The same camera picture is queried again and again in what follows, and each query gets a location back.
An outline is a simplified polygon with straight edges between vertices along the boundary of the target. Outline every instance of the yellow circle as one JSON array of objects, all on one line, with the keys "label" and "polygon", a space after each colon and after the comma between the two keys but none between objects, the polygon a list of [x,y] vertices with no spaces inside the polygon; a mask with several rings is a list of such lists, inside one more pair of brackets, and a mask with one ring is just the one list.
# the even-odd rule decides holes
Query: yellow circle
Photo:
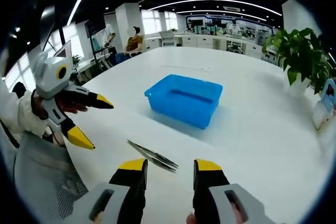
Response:
[{"label": "yellow circle", "polygon": [[67,66],[66,65],[61,65],[56,72],[56,78],[57,80],[62,79],[67,72]]}]

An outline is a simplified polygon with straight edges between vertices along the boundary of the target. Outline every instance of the tweezers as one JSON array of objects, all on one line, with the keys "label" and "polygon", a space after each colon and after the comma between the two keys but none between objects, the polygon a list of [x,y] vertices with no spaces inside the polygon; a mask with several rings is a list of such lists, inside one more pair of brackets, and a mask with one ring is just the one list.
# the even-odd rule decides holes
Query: tweezers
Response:
[{"label": "tweezers", "polygon": [[127,141],[133,148],[135,148],[142,156],[144,156],[154,165],[157,165],[158,167],[168,170],[169,172],[173,172],[173,173],[175,173],[176,169],[179,167],[173,161],[162,156],[161,154],[153,152],[149,149],[146,149],[139,144],[135,144],[129,139],[127,139]]}]

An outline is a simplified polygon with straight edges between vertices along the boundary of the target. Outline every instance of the blue plastic container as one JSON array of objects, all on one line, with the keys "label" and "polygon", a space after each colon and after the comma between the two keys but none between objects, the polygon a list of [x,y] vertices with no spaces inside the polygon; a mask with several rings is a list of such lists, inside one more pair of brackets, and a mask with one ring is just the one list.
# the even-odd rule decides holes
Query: blue plastic container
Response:
[{"label": "blue plastic container", "polygon": [[218,105],[223,86],[171,74],[145,92],[152,110],[205,129]]}]

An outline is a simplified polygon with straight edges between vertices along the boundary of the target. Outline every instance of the white table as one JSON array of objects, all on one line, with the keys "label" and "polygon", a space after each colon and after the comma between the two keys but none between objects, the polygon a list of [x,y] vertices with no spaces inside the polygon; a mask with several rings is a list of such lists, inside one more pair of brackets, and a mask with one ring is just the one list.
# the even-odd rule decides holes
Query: white table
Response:
[{"label": "white table", "polygon": [[[207,129],[151,111],[145,90],[171,73],[224,85]],[[318,96],[308,89],[301,100],[293,100],[283,91],[283,75],[274,65],[231,52],[148,51],[85,84],[115,109],[71,116],[96,149],[66,142],[69,154],[89,190],[108,182],[124,161],[141,158],[126,138],[179,164],[176,174],[149,164],[142,223],[185,223],[192,211],[196,158],[219,164],[231,183],[264,203],[274,221],[295,223],[320,194],[331,161],[321,153],[311,121]]]},{"label": "white table", "polygon": [[[105,58],[105,55],[97,55],[97,60],[100,60],[102,58]],[[78,64],[78,68],[77,71],[79,73],[82,73],[86,70],[88,70],[89,68],[91,68],[92,66],[94,66],[96,64],[95,59],[88,59],[88,60],[84,60],[81,63]]]}]

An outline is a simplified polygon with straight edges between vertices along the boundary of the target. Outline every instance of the window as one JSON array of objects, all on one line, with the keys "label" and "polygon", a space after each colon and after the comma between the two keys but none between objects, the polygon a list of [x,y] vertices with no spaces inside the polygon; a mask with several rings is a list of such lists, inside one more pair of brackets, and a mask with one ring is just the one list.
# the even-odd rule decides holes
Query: window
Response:
[{"label": "window", "polygon": [[[73,23],[70,26],[64,27],[63,32],[65,41],[67,42],[71,40],[72,55],[79,55],[84,58],[75,24]],[[58,30],[50,35],[49,42],[56,50],[59,50],[62,47]],[[52,46],[49,43],[46,45],[45,51],[48,52],[48,57],[52,57],[55,54],[55,50]],[[33,91],[36,87],[35,78],[29,65],[27,53],[21,56],[21,58],[14,64],[6,75],[5,83],[9,91],[12,91],[17,82],[22,82],[27,90],[30,91]]]},{"label": "window", "polygon": [[5,83],[9,91],[12,91],[14,85],[22,82],[27,90],[35,89],[35,79],[29,66],[28,54],[25,53],[7,73]]},{"label": "window", "polygon": [[178,30],[176,13],[164,12],[164,17],[166,19],[167,30]]},{"label": "window", "polygon": [[156,10],[141,11],[143,29],[145,34],[156,34],[162,31],[159,12]]},{"label": "window", "polygon": [[[65,42],[71,40],[71,50],[72,50],[72,55],[79,55],[80,58],[84,59],[84,53],[82,50],[82,46],[80,44],[78,32],[76,29],[75,23],[70,24],[69,26],[63,27],[63,33],[64,33],[64,38]],[[49,42],[46,45],[45,51],[48,52],[48,57],[52,57],[55,54],[55,50],[52,48],[52,46],[56,49],[59,50],[62,48],[62,43],[61,43],[61,38],[59,36],[59,31],[53,32],[50,37],[49,37]]]}]

